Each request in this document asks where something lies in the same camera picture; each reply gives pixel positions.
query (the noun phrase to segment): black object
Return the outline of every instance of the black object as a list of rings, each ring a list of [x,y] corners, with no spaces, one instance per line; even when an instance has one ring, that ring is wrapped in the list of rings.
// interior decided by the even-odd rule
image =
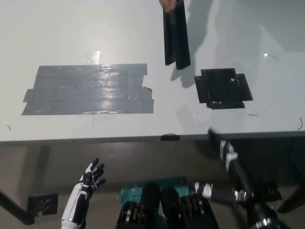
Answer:
[[[116,229],[153,229],[161,199],[160,187],[147,183],[140,202],[127,201],[121,209]]]
[[[244,74],[234,68],[201,70],[195,76],[199,102],[212,109],[244,108],[243,101],[252,101]]]
[[[12,214],[24,225],[31,225],[35,223],[34,217],[14,203],[9,197],[7,197],[0,190],[0,206]]]
[[[280,222],[276,213],[261,199],[256,187],[245,172],[242,164],[240,164],[238,158],[231,157],[231,161],[227,161],[227,155],[232,156],[233,154],[236,154],[233,152],[231,144],[227,140],[223,140],[220,135],[212,129],[209,130],[208,134],[212,147],[219,155],[222,155],[221,158],[228,167],[230,181],[234,185],[238,182],[240,188],[245,193],[245,195],[241,196],[245,197],[245,199],[241,199],[241,205],[247,212],[248,226],[253,228],[255,225],[259,225],[258,228],[261,229],[280,228]]]
[[[50,194],[38,197],[28,198],[28,212],[32,216],[37,216],[39,212],[42,215],[57,214],[58,194]]]
[[[165,187],[161,204],[169,229],[218,229],[209,202],[198,195],[180,198],[174,187]]]
[[[300,186],[278,208],[277,211],[283,214],[288,213],[305,204],[305,179],[303,178],[296,165],[292,162],[290,162],[290,170]]]
[[[163,26],[165,65],[176,61],[177,70],[191,65],[185,7],[182,0],[178,0],[173,11],[163,11]]]
[[[180,135],[167,134],[161,136],[161,141],[179,141]]]

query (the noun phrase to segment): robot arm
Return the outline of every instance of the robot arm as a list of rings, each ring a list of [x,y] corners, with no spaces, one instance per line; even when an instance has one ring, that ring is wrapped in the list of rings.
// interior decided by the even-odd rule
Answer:
[[[95,159],[74,186],[61,218],[61,229],[84,229],[86,227],[89,200],[95,190],[106,181],[105,179],[98,180],[104,173],[104,164],[95,168],[98,162],[99,159]]]

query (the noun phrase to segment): finger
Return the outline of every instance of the finger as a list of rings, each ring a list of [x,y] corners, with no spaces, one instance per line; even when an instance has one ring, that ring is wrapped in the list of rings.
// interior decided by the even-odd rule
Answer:
[[[99,180],[99,181],[96,183],[96,188],[98,188],[100,185],[105,184],[105,182],[106,182],[106,179]]]
[[[101,165],[99,165],[97,168],[95,168],[95,169],[93,170],[93,175],[95,175],[97,171],[102,170],[102,169],[104,168],[104,166],[105,166],[104,164],[101,164]]]
[[[98,164],[99,162],[99,158],[96,158],[89,166],[88,168],[85,170],[86,173],[88,172],[92,172],[94,170],[94,167]]]
[[[85,173],[84,174],[84,182],[83,182],[83,184],[88,186],[88,185],[91,184],[91,181],[92,181],[92,173],[91,172]]]
[[[93,168],[99,163],[100,159],[96,158],[93,162],[92,162],[92,167],[91,167],[91,171],[93,170]]]
[[[99,170],[96,172],[96,174],[94,175],[94,180],[97,180],[97,178],[99,178],[101,175],[103,175],[104,170]]]
[[[101,179],[101,180],[98,180],[97,182],[95,182],[93,185],[92,185],[92,190],[93,192],[95,192],[95,190],[102,184],[105,184],[106,182],[106,179]]]

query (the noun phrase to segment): black cable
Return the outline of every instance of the black cable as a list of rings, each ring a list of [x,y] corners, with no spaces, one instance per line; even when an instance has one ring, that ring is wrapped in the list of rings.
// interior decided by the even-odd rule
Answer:
[[[302,118],[300,117],[300,119],[301,119],[301,127],[300,128],[298,128],[298,130],[300,130],[300,129],[302,129],[302,127],[303,127],[303,121],[302,121]]]

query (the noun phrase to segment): floor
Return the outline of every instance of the floor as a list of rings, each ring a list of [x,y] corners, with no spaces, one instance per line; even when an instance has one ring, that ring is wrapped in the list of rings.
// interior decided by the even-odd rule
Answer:
[[[291,139],[234,141],[240,158],[257,182],[275,180],[283,198],[296,189],[287,167]],[[298,153],[290,157],[297,159]],[[55,229],[70,192],[87,165],[96,157],[105,163],[106,184],[94,194],[87,216],[87,229],[112,229],[120,212],[120,189],[127,183],[163,177],[187,176],[190,181],[228,183],[228,176],[217,155],[206,141],[109,143],[59,145],[51,147],[0,148],[0,189],[26,209],[29,196],[59,194],[58,214],[39,216],[24,226],[0,208],[1,229]],[[274,208],[280,201],[269,203]],[[211,203],[221,229],[244,228],[231,208]],[[305,206],[279,215],[290,228],[303,228]]]

